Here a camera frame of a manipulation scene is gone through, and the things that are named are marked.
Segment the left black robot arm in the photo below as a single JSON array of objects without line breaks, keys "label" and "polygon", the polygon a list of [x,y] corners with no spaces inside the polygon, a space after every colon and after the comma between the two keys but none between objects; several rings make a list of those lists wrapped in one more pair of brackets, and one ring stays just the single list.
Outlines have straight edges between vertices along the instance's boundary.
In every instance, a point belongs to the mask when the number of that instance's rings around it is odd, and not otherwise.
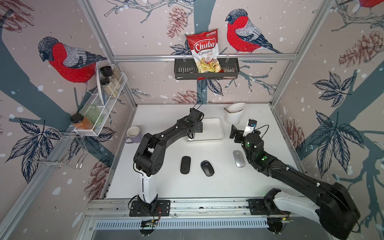
[{"label": "left black robot arm", "polygon": [[172,127],[158,134],[147,133],[143,136],[133,160],[134,171],[141,174],[139,198],[143,203],[153,205],[157,201],[156,187],[150,184],[150,180],[163,166],[166,149],[181,138],[194,141],[203,119],[204,113],[191,108],[190,113],[177,120]]}]

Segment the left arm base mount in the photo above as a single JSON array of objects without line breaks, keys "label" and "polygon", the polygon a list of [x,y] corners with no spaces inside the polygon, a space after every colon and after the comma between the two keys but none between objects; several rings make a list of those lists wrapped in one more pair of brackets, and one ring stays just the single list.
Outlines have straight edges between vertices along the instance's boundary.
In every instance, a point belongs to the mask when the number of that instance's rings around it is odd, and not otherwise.
[{"label": "left arm base mount", "polygon": [[150,204],[138,199],[130,205],[130,217],[168,217],[170,215],[171,201],[155,199]]}]

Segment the silver mouse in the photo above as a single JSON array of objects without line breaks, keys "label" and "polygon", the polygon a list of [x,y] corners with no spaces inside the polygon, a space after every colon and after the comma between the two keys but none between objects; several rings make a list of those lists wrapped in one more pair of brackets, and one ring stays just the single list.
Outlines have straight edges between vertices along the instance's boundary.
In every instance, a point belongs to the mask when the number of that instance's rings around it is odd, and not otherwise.
[{"label": "silver mouse", "polygon": [[246,163],[243,157],[243,153],[239,150],[233,151],[234,160],[238,168],[243,168]]},{"label": "silver mouse", "polygon": [[186,141],[187,142],[192,142],[195,140],[195,133],[187,133],[186,135]]}]

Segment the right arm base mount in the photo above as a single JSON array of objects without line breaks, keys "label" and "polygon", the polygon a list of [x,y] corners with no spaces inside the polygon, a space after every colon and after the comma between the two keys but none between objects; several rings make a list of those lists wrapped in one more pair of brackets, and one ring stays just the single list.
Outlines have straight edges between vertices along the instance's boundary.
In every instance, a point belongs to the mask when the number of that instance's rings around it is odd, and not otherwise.
[{"label": "right arm base mount", "polygon": [[289,216],[291,212],[282,211],[278,209],[275,203],[271,201],[265,201],[264,199],[248,199],[248,209],[252,216],[272,216],[272,215],[283,215]]}]

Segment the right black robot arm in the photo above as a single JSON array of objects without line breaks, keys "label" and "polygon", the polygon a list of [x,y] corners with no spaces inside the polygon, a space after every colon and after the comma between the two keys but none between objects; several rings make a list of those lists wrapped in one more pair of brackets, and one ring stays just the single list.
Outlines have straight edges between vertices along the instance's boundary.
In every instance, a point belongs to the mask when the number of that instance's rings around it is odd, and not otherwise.
[{"label": "right black robot arm", "polygon": [[348,190],[339,183],[330,185],[300,173],[267,153],[256,123],[251,121],[243,131],[231,126],[230,139],[241,144],[248,163],[259,173],[287,184],[311,200],[318,207],[314,219],[333,237],[346,240],[361,216]]}]

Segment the rounded black mouse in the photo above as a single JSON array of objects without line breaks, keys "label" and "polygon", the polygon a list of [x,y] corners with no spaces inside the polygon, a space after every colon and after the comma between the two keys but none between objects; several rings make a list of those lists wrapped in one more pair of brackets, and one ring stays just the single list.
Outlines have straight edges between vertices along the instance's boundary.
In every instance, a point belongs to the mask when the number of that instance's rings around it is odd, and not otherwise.
[{"label": "rounded black mouse", "polygon": [[209,161],[202,161],[201,169],[203,170],[203,172],[207,177],[212,177],[215,173],[214,168]]}]

